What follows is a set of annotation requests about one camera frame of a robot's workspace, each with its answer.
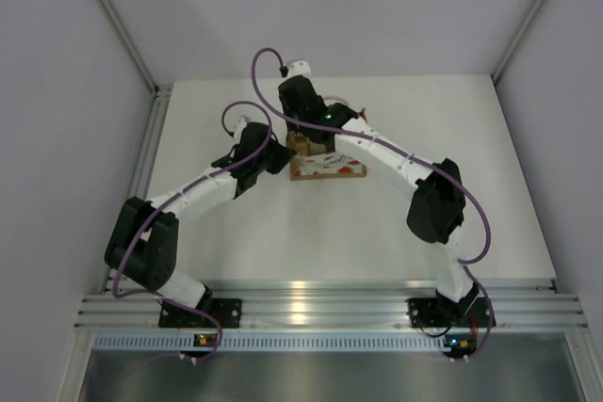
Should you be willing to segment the watermelon print canvas bag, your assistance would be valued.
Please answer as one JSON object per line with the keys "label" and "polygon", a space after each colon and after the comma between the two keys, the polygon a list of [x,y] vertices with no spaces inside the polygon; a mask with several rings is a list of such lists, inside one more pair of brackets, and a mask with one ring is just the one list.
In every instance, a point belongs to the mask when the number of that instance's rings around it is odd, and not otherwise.
{"label": "watermelon print canvas bag", "polygon": [[364,178],[367,167],[357,159],[334,151],[332,147],[311,141],[308,156],[297,154],[289,163],[293,182],[317,179]]}

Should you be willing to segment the amber bottle white cap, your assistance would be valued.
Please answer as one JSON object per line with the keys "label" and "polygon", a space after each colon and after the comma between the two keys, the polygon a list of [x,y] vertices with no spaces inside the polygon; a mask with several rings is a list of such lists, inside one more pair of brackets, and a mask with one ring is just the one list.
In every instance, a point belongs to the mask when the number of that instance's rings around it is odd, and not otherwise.
{"label": "amber bottle white cap", "polygon": [[299,131],[288,131],[285,138],[287,148],[302,156],[308,156],[311,151],[311,142],[308,137]]}

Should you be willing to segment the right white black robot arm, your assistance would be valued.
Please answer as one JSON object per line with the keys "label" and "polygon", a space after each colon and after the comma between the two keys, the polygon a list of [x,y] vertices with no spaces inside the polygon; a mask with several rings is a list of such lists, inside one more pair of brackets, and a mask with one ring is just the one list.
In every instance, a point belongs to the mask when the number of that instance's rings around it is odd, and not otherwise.
{"label": "right white black robot arm", "polygon": [[466,200],[458,188],[456,163],[445,159],[424,167],[411,153],[397,153],[394,143],[359,113],[341,103],[326,105],[303,75],[281,83],[278,96],[284,114],[311,141],[361,162],[409,198],[406,224],[432,247],[429,262],[437,282],[433,309],[450,326],[462,323],[473,312],[479,288],[461,264]]}

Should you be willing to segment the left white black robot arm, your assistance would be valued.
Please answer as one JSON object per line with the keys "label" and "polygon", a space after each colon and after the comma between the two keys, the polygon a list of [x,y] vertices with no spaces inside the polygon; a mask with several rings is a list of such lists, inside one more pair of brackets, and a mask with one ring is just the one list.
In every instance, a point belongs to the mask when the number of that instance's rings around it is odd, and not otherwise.
{"label": "left white black robot arm", "polygon": [[262,173],[281,172],[296,156],[265,123],[243,117],[232,136],[231,150],[197,178],[149,200],[128,199],[105,252],[105,262],[117,278],[125,276],[142,291],[166,298],[195,327],[212,317],[212,291],[178,268],[181,227],[240,197]]}

